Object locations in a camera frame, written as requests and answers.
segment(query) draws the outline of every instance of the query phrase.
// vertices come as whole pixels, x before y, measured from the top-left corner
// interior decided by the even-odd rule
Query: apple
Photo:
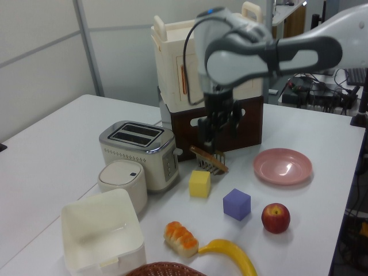
[[[261,218],[265,229],[273,234],[286,231],[290,224],[289,210],[281,203],[268,204]]]

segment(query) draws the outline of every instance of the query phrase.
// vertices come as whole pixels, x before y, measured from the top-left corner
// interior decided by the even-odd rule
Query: banana
[[[198,249],[199,254],[207,252],[226,254],[237,264],[243,276],[257,276],[257,272],[247,254],[239,246],[229,240],[212,240],[206,246]]]

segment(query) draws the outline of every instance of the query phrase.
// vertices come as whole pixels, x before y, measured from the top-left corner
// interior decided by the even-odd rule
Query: toy bread
[[[182,257],[189,258],[198,252],[198,240],[177,221],[166,225],[163,237]]]

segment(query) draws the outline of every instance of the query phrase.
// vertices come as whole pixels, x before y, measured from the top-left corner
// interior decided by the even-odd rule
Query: yellow cube
[[[189,179],[189,194],[191,197],[208,197],[211,189],[210,173],[208,171],[192,171]]]

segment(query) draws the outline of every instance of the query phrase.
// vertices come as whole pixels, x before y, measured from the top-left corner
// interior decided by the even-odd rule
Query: silver toaster
[[[178,158],[174,133],[140,122],[120,121],[99,136],[106,164],[126,159],[144,167],[148,191],[163,191],[178,177]]]

